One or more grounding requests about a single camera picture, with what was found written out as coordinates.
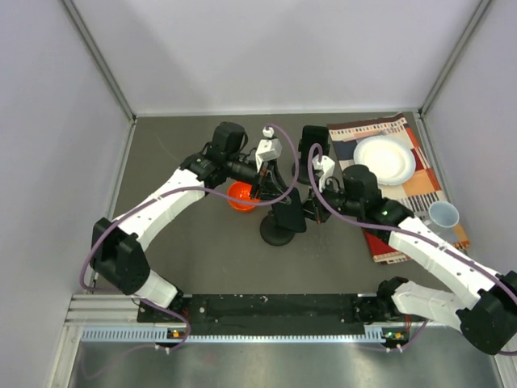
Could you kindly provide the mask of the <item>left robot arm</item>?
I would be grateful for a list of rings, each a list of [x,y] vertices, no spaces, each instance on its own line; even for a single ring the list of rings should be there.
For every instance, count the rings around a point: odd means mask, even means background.
[[[147,300],[165,320],[177,319],[183,311],[183,294],[150,268],[147,248],[182,211],[207,194],[215,194],[227,179],[258,188],[281,154],[278,136],[284,133],[277,125],[265,126],[254,160],[249,160],[242,152],[248,142],[245,129],[232,122],[220,123],[212,140],[187,157],[137,207],[113,221],[101,219],[95,224],[86,265],[121,293]]]

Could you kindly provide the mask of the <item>black phone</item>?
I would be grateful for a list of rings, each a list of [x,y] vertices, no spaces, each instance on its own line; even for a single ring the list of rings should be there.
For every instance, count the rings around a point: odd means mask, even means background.
[[[301,161],[306,162],[309,157],[309,150],[313,144],[319,144],[324,155],[329,155],[329,129],[326,126],[305,125],[302,129],[302,137],[299,142]]]
[[[285,200],[286,202],[279,202],[271,206],[275,226],[295,234],[304,233],[307,225],[299,190],[293,188]]]

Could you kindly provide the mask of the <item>black phone stand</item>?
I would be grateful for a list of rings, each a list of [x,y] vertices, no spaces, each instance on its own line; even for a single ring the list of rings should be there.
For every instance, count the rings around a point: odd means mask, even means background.
[[[298,159],[298,178],[297,182],[304,184],[304,185],[310,185],[310,179],[309,179],[309,170],[308,170],[308,159],[299,158]]]
[[[296,234],[291,230],[277,226],[274,217],[270,214],[262,219],[259,232],[263,241],[273,247],[287,245],[294,239]]]

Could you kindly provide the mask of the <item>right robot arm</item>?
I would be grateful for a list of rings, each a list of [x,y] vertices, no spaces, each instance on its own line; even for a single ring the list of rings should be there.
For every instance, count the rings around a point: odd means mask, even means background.
[[[509,355],[505,347],[516,336],[516,273],[506,274],[469,258],[434,233],[396,200],[383,197],[375,175],[363,165],[348,167],[344,188],[329,188],[332,159],[309,163],[310,186],[325,213],[359,226],[409,256],[448,291],[430,289],[402,278],[382,283],[377,310],[388,320],[414,314],[459,331],[489,355]]]

